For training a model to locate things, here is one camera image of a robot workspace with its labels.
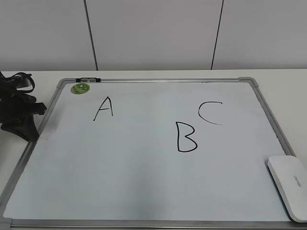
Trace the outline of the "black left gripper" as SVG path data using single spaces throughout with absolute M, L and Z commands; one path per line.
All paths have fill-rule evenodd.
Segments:
M 37 103 L 30 95 L 34 88 L 30 73 L 18 72 L 8 78 L 0 75 L 0 128 L 28 142 L 39 137 L 34 118 L 29 115 L 44 115 L 47 110 L 44 103 Z

